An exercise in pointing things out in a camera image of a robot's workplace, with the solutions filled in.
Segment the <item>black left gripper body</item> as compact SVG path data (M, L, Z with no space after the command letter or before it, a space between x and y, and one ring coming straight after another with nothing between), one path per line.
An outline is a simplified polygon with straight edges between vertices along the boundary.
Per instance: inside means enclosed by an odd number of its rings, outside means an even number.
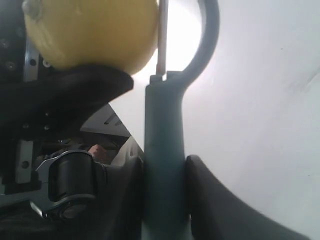
M35 48L26 29L21 1L0 3L0 177L5 195L95 195L106 183L102 171L82 153L36 163L33 145L73 135L93 114L50 116L15 114L15 91L21 84L96 63L58 70Z

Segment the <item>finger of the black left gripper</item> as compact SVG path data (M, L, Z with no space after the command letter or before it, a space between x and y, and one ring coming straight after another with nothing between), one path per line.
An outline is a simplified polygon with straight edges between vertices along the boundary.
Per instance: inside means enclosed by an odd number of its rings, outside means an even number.
M102 65L76 67L47 79L20 85L14 92L19 118L43 112L49 116L87 115L133 89L127 73Z

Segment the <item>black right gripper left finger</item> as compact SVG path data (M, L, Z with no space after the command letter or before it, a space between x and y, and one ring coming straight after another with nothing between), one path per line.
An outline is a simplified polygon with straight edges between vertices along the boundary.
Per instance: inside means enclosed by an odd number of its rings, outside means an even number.
M143 208L143 163L133 157L124 165L108 165L104 199L104 238L140 240Z

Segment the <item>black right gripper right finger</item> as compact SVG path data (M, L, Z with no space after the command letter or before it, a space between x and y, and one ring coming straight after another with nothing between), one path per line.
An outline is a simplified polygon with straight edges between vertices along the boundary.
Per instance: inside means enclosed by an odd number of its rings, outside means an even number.
M306 240L253 209L228 190L201 158L185 161L191 233L196 240Z

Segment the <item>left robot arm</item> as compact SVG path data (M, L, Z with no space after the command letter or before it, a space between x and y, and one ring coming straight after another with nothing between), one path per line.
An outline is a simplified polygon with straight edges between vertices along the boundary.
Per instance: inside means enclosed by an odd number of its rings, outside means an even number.
M40 159L47 142L76 135L85 121L132 90L113 63L50 66L27 33L41 0L0 3L0 237L3 240L139 240L143 163L104 164L70 147Z

